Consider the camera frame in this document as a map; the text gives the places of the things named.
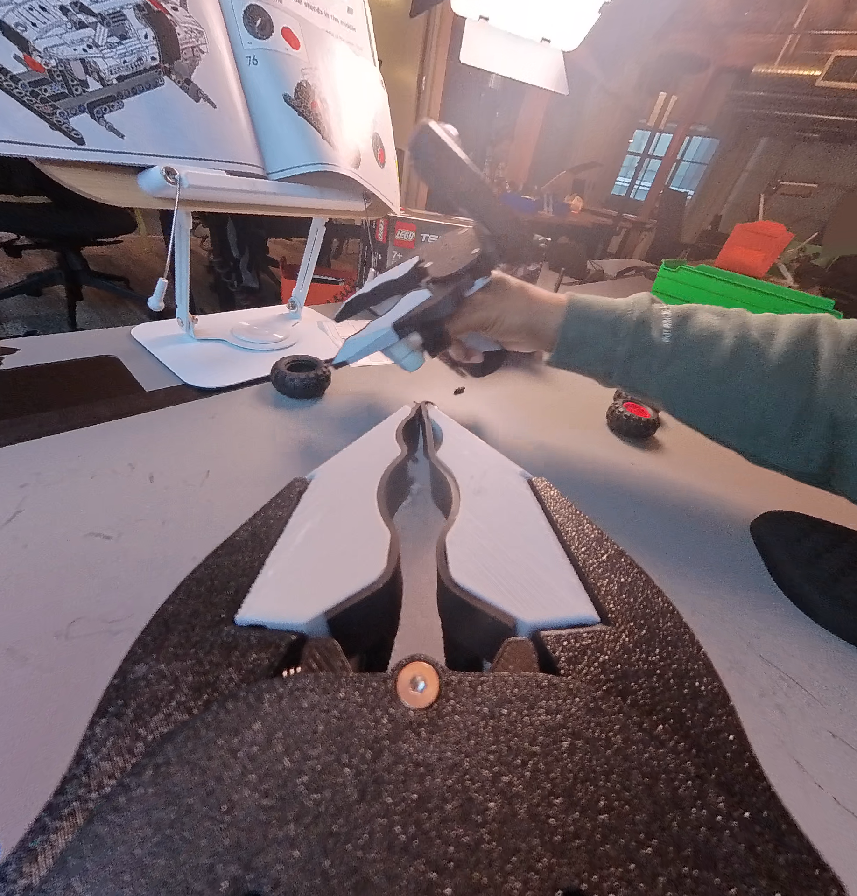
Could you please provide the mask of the person's right forearm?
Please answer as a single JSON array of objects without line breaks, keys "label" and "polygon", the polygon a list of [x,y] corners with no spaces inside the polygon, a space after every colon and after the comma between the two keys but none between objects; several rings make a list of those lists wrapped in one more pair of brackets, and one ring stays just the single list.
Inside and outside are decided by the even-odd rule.
[{"label": "person's right forearm", "polygon": [[571,296],[548,362],[857,504],[857,319]]}]

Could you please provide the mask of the lego set box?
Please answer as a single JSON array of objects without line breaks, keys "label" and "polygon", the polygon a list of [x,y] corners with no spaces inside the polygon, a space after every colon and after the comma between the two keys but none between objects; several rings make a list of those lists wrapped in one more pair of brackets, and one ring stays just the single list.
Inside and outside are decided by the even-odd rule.
[{"label": "lego set box", "polygon": [[378,218],[372,227],[374,267],[384,273],[434,244],[449,232],[470,228],[472,221],[425,210],[404,209]]}]

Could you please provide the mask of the lego instruction booklet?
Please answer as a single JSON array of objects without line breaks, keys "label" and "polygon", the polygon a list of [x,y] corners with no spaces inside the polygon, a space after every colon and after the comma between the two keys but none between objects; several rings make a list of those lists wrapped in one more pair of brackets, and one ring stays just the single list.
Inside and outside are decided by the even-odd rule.
[{"label": "lego instruction booklet", "polygon": [[189,209],[400,209],[367,2],[0,2],[0,156]]}]

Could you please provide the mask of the green plastic bin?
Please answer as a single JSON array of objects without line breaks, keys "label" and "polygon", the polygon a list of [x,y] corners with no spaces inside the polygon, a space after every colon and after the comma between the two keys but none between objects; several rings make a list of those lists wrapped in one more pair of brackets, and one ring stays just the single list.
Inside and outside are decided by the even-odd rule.
[{"label": "green plastic bin", "polygon": [[675,306],[706,305],[742,308],[752,313],[843,318],[832,299],[684,260],[662,262],[651,292],[661,302]]}]

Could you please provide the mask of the white plastic stand base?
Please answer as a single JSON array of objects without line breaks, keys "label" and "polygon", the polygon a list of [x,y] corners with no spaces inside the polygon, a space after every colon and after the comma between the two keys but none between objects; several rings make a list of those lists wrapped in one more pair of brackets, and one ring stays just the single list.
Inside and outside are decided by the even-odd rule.
[{"label": "white plastic stand base", "polygon": [[[174,199],[169,246],[174,263],[175,322],[142,323],[131,331],[135,341],[186,385],[206,390],[242,385],[269,375],[278,359],[298,351],[331,359],[342,345],[338,330],[306,308],[313,271],[330,218],[360,220],[400,209],[394,151],[380,170],[372,159],[365,174],[328,171],[304,182],[228,174],[163,156],[143,169],[137,183],[147,196]],[[240,214],[246,218],[309,216],[309,235],[291,297],[281,306],[211,315],[190,306],[190,251],[194,213]]]}]

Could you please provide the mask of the black office chair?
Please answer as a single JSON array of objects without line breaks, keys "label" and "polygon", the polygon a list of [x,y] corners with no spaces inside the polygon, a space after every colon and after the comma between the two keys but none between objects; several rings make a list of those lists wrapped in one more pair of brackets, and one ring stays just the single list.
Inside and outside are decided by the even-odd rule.
[{"label": "black office chair", "polygon": [[84,287],[143,303],[127,277],[94,270],[84,250],[117,244],[137,230],[133,212],[70,190],[30,161],[0,157],[0,233],[11,235],[0,250],[12,259],[29,251],[52,252],[56,265],[0,288],[0,301],[22,295],[40,297],[63,286],[67,320],[77,330],[76,308]]}]

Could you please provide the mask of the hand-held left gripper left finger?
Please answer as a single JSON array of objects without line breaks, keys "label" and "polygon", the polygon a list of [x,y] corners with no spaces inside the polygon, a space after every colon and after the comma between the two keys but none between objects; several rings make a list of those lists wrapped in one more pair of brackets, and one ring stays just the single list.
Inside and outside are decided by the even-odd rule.
[{"label": "hand-held left gripper left finger", "polygon": [[236,624],[329,633],[344,606],[394,571],[393,518],[411,492],[420,431],[418,405],[405,405],[310,473]]}]

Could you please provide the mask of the bright white light panel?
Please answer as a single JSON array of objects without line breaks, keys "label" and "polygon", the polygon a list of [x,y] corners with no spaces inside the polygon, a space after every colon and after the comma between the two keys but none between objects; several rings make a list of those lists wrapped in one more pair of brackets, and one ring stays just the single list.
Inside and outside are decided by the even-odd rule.
[{"label": "bright white light panel", "polygon": [[569,94],[565,54],[602,14],[603,1],[452,1],[464,19],[462,64],[558,95]]}]

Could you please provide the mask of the red plastic bin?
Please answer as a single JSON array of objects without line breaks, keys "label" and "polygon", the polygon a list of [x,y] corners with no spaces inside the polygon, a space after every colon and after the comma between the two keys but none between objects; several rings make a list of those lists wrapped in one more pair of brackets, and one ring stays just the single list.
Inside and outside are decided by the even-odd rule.
[{"label": "red plastic bin", "polygon": [[714,267],[763,279],[794,236],[783,224],[769,219],[738,223],[714,259]]}]

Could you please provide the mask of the black lego wheel red hub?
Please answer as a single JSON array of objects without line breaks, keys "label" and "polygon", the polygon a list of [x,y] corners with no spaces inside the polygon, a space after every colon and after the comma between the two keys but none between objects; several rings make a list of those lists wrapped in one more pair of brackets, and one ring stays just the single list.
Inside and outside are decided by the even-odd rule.
[{"label": "black lego wheel red hub", "polygon": [[310,355],[290,355],[278,359],[271,367],[270,382],[274,389],[290,399],[320,399],[332,380],[332,366]]},{"label": "black lego wheel red hub", "polygon": [[606,425],[615,435],[645,441],[660,428],[660,411],[653,405],[623,391],[615,391],[605,415]]}]

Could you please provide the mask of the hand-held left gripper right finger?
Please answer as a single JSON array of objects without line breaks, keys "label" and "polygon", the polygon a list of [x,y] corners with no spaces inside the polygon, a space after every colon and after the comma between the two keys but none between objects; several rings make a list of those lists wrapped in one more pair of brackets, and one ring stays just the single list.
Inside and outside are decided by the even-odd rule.
[{"label": "hand-held left gripper right finger", "polygon": [[515,633],[598,624],[530,474],[435,405],[426,412],[427,447],[451,490],[442,554],[453,584]]}]

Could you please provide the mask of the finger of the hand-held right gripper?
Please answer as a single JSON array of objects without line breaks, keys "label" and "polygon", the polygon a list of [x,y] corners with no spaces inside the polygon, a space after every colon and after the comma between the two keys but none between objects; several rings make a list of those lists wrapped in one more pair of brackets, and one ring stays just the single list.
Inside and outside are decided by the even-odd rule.
[{"label": "finger of the hand-held right gripper", "polygon": [[334,321],[337,324],[370,313],[370,321],[396,326],[432,299],[426,284],[432,263],[410,258],[370,280],[363,288],[342,303]]},{"label": "finger of the hand-held right gripper", "polygon": [[427,358],[452,347],[450,321],[468,294],[463,286],[419,287],[404,295],[379,298],[376,290],[362,289],[340,305],[335,321],[361,315],[368,319],[344,340],[329,366],[339,369],[379,353],[407,372],[418,370]]}]

